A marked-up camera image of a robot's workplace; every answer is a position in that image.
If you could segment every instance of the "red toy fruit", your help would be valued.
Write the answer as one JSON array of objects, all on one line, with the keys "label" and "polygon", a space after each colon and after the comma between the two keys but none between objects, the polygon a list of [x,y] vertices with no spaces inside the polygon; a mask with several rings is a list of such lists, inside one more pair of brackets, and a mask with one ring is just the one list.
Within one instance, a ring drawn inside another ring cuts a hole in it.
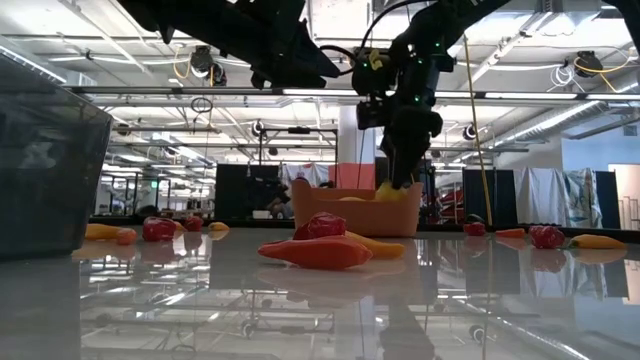
[{"label": "red toy fruit", "polygon": [[373,256],[366,247],[345,236],[268,243],[258,249],[258,254],[285,260],[303,268],[321,270],[344,270],[362,265]]},{"label": "red toy fruit", "polygon": [[469,236],[484,236],[484,234],[486,234],[487,232],[484,228],[484,224],[481,222],[464,224],[462,228],[464,229],[464,232]]},{"label": "red toy fruit", "polygon": [[169,219],[149,217],[142,226],[142,238],[147,242],[173,241],[176,224]]},{"label": "red toy fruit", "polygon": [[202,231],[202,224],[204,221],[199,216],[189,216],[184,223],[184,228],[187,231]]},{"label": "red toy fruit", "polygon": [[529,235],[537,249],[557,249],[564,245],[564,234],[555,226],[532,226]]},{"label": "red toy fruit", "polygon": [[347,230],[346,221],[338,216],[319,212],[308,223],[299,227],[293,235],[294,240],[317,239],[325,236],[344,235]]}]

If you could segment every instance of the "cable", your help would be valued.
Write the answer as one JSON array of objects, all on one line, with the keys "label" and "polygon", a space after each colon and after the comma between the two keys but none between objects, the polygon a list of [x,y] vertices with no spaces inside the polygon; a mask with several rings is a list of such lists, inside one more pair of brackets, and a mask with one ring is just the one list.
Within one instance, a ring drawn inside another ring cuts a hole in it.
[{"label": "cable", "polygon": [[[340,46],[336,46],[336,45],[322,45],[319,48],[321,51],[322,50],[331,50],[331,51],[335,51],[337,53],[340,53],[342,55],[345,55],[346,57],[348,57],[349,59],[351,59],[351,61],[353,61],[353,63],[357,63],[358,62],[358,58],[356,57],[356,55],[354,53],[352,53],[351,51],[345,49],[345,48],[341,48]],[[345,70],[345,71],[341,71],[339,76],[342,75],[347,75],[353,72],[353,67],[351,67],[351,69]]]},{"label": "cable", "polygon": [[[180,48],[178,48],[178,51],[176,51],[176,56],[174,60],[178,59],[178,55],[180,55]],[[189,61],[187,62],[187,72],[184,75],[180,74],[180,72],[178,71],[178,64],[173,63],[173,72],[175,72],[176,76],[179,77],[180,79],[188,78],[190,71],[191,71],[191,55],[189,55]]]},{"label": "cable", "polygon": [[367,29],[367,32],[364,34],[364,37],[362,38],[362,43],[360,44],[360,51],[358,53],[358,55],[360,55],[360,53],[362,52],[362,50],[364,49],[364,47],[367,45],[367,40],[369,39],[369,36],[371,35],[371,32],[373,31],[373,28],[378,24],[378,22],[380,22],[380,20],[382,20],[382,18],[387,15],[388,13],[392,12],[395,9],[399,9],[403,6],[409,6],[411,4],[417,4],[417,3],[421,3],[424,2],[424,0],[407,0],[407,1],[401,1],[399,3],[393,4],[391,6],[389,6],[388,8],[384,9],[380,15],[378,15],[375,20],[373,20],[373,22],[371,23],[371,25],[369,26],[369,28]]},{"label": "cable", "polygon": [[614,93],[619,93],[619,91],[616,90],[616,88],[614,88],[613,85],[611,85],[609,80],[607,80],[604,74],[600,74],[600,77],[602,78],[602,80],[604,80],[604,83],[607,84],[607,86],[609,87],[609,89],[611,89],[611,91],[613,91]]},{"label": "cable", "polygon": [[629,63],[631,62],[631,58],[630,58],[630,57],[627,57],[627,60],[624,62],[624,64],[622,64],[622,65],[620,65],[620,66],[616,66],[616,67],[614,67],[613,69],[607,69],[607,70],[596,70],[596,69],[589,69],[589,68],[587,68],[587,67],[584,67],[584,66],[578,65],[578,60],[580,60],[580,58],[579,58],[579,57],[577,57],[575,60],[573,60],[573,65],[574,65],[575,67],[577,67],[577,68],[578,68],[578,69],[580,69],[580,70],[588,71],[588,72],[592,72],[592,73],[596,73],[596,74],[609,74],[609,73],[612,73],[612,72],[615,72],[615,71],[618,71],[618,70],[624,69],[624,68],[625,68],[627,65],[629,65]]},{"label": "cable", "polygon": [[471,94],[471,111],[473,113],[473,129],[476,132],[476,148],[480,157],[480,170],[482,171],[482,186],[484,187],[484,201],[487,206],[487,222],[489,226],[493,226],[493,216],[491,215],[491,202],[489,200],[489,185],[487,183],[487,173],[484,169],[484,160],[482,159],[482,150],[480,150],[480,134],[478,133],[478,117],[476,115],[476,102],[473,92],[473,81],[471,79],[471,65],[469,64],[469,41],[467,35],[464,36],[464,50],[467,57],[467,76],[469,78],[469,93]]},{"label": "cable", "polygon": [[365,138],[365,130],[362,130],[362,139],[360,141],[360,163],[358,165],[358,186],[357,188],[360,189],[360,172],[362,171],[362,153],[364,152],[364,138]]}]

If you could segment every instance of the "orange bowl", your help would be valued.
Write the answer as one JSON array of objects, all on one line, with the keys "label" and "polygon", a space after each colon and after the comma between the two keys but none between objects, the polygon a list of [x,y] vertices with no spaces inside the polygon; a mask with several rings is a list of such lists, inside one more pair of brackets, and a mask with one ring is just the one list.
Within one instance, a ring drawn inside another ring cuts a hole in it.
[{"label": "orange bowl", "polygon": [[[296,228],[321,211],[347,221],[347,230],[368,237],[411,237],[416,233],[422,183],[415,183],[400,201],[373,201],[375,190],[312,188],[304,180],[291,183]],[[356,197],[366,201],[340,201]]]}]

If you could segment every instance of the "person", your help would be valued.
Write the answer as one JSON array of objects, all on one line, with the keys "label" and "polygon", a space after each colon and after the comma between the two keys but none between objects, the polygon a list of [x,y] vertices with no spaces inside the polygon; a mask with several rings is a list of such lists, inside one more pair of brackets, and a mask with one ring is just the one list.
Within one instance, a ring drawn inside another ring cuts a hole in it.
[{"label": "person", "polygon": [[293,202],[291,201],[289,187],[280,184],[275,199],[273,199],[267,210],[271,212],[274,219],[291,219],[293,218]]}]

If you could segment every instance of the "yellow object in bowl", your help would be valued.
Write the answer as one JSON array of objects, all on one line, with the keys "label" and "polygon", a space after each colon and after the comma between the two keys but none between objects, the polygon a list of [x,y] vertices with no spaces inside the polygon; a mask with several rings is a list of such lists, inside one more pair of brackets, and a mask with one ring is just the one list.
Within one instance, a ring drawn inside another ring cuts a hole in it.
[{"label": "yellow object in bowl", "polygon": [[407,189],[395,190],[389,181],[385,181],[380,185],[378,191],[376,191],[376,201],[400,201],[407,196]]},{"label": "yellow object in bowl", "polygon": [[347,196],[347,197],[344,197],[344,198],[340,199],[340,201],[366,201],[366,200],[357,198],[355,196]]}]

